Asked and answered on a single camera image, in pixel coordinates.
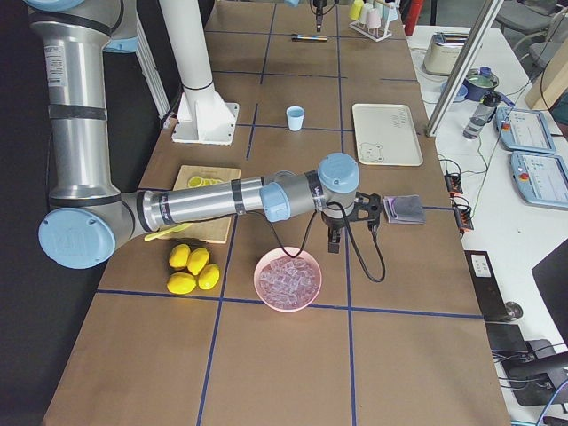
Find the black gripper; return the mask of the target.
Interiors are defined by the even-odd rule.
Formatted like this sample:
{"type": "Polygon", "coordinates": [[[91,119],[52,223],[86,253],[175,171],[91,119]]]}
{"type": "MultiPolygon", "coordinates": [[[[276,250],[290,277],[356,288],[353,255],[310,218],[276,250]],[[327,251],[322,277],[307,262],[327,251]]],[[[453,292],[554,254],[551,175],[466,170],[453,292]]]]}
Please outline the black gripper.
{"type": "Polygon", "coordinates": [[[343,228],[347,223],[365,222],[371,233],[378,233],[382,214],[382,197],[377,193],[356,192],[354,201],[329,201],[321,213],[327,226],[327,251],[339,254],[343,228]]]}
{"type": "Polygon", "coordinates": [[[321,31],[323,24],[323,16],[333,10],[338,4],[339,0],[333,0],[330,2],[328,0],[311,0],[310,7],[313,14],[316,16],[316,31],[321,31]]]}

